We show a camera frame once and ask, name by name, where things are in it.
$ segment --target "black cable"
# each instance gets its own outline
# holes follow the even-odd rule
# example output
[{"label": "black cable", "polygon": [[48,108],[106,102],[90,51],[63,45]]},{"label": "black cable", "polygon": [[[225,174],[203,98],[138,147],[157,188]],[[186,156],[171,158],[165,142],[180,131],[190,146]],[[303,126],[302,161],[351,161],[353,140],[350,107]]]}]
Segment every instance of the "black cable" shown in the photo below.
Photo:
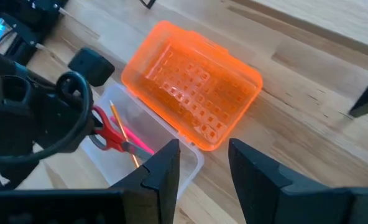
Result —
[{"label": "black cable", "polygon": [[61,150],[64,150],[72,142],[72,140],[75,139],[77,133],[85,128],[91,114],[93,93],[91,92],[91,88],[86,79],[77,72],[64,73],[57,81],[57,89],[62,88],[62,85],[67,79],[78,82],[80,93],[83,96],[82,112],[71,131],[63,139],[59,140],[54,145],[44,149],[43,151],[25,156],[0,156],[0,164],[13,165],[45,159],[60,152]]},{"label": "black cable", "polygon": [[5,32],[1,37],[0,37],[0,43],[3,41],[3,39],[5,39],[7,36],[9,36],[10,34],[12,34],[14,32],[13,29]]}]

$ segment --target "orange plastic container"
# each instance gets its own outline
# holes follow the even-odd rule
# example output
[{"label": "orange plastic container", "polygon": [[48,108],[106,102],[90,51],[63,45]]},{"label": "orange plastic container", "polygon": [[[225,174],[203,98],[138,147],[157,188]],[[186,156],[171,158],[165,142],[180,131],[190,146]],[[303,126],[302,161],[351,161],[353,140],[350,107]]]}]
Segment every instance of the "orange plastic container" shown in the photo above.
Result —
[{"label": "orange plastic container", "polygon": [[196,32],[159,22],[122,73],[128,89],[205,151],[216,149],[262,88],[261,75]]}]

